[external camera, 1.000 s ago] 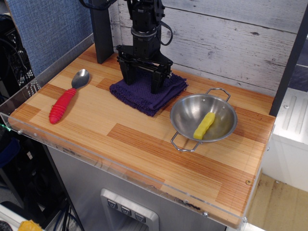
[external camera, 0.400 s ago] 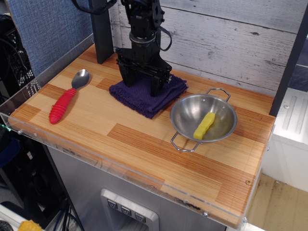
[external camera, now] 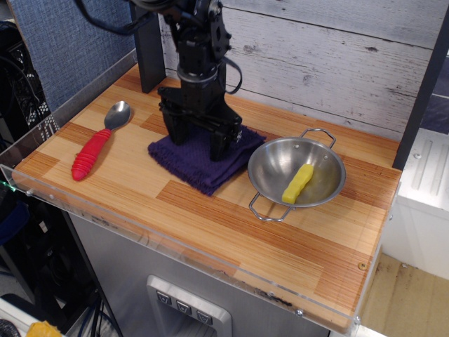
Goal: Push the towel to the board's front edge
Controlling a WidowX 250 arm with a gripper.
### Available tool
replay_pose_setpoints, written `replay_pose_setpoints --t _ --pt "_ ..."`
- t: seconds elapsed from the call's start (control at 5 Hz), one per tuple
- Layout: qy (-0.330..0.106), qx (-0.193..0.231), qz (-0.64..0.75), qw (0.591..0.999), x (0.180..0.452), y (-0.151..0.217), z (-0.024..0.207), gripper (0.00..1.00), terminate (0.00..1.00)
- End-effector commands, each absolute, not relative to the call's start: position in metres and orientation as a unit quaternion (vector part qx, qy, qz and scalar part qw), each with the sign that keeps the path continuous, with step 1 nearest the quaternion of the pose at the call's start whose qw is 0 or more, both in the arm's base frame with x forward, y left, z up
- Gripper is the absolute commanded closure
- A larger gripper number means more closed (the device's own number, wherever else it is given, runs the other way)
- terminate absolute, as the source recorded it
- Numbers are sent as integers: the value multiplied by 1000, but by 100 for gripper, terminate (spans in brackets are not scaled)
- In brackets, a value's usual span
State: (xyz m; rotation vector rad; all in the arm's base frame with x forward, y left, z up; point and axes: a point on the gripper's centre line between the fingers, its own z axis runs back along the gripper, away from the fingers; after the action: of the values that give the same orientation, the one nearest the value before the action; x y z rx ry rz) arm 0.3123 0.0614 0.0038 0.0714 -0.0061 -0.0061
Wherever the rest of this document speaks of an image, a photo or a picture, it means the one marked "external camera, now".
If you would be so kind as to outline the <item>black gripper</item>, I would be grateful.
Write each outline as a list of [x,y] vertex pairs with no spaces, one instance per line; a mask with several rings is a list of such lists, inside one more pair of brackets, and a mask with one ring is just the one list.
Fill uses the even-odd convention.
[[182,145],[189,135],[189,124],[211,132],[210,159],[219,161],[232,142],[241,138],[242,118],[225,102],[226,74],[210,81],[181,81],[181,87],[161,87],[159,104],[172,142]]

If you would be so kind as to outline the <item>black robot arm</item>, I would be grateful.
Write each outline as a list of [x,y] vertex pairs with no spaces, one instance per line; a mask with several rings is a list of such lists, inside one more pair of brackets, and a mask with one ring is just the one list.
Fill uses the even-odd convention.
[[176,145],[183,144],[189,125],[210,134],[210,158],[219,161],[232,142],[241,137],[242,118],[225,102],[227,58],[231,34],[225,29],[221,1],[136,1],[158,13],[170,26],[179,56],[180,88],[161,87],[158,93],[163,120]]

